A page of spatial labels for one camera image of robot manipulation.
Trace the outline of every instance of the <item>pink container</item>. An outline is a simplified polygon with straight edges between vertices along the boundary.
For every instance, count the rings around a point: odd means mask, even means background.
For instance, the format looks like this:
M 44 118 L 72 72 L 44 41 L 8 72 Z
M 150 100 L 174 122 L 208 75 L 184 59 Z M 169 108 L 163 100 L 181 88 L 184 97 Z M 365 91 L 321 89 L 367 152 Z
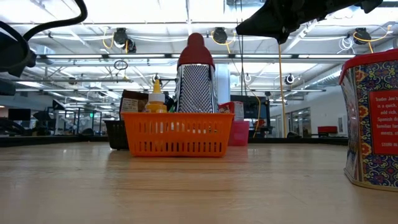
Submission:
M 233 121 L 228 146 L 247 146 L 250 121 Z

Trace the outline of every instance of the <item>black container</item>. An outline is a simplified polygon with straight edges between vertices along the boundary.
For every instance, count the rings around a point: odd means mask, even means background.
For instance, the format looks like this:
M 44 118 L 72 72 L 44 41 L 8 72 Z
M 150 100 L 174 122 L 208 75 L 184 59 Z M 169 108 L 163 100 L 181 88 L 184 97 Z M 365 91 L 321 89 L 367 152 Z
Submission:
M 105 121 L 105 124 L 111 148 L 129 150 L 124 121 Z

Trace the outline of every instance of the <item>yellow cap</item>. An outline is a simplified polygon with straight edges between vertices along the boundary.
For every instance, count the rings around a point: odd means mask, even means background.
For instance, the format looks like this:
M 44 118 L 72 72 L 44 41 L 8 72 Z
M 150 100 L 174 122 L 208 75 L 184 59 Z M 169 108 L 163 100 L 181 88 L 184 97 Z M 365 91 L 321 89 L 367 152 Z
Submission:
M 155 80 L 155 85 L 154 85 L 154 92 L 153 93 L 162 93 L 160 90 L 160 81 Z

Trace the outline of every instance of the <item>desk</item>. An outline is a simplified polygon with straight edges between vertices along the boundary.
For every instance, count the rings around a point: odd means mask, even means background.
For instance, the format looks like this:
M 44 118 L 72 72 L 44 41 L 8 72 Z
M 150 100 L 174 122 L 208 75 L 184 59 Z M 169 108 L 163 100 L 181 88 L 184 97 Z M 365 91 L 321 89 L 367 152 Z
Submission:
M 394 223 L 398 194 L 350 184 L 346 146 L 250 144 L 134 158 L 107 142 L 0 149 L 0 223 Z

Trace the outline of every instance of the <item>metal grater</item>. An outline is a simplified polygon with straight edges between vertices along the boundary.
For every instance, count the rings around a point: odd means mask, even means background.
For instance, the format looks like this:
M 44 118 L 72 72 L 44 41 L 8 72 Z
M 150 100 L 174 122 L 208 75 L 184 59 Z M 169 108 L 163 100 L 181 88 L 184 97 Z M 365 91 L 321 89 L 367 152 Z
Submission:
M 217 113 L 217 83 L 211 65 L 186 64 L 177 73 L 177 112 Z

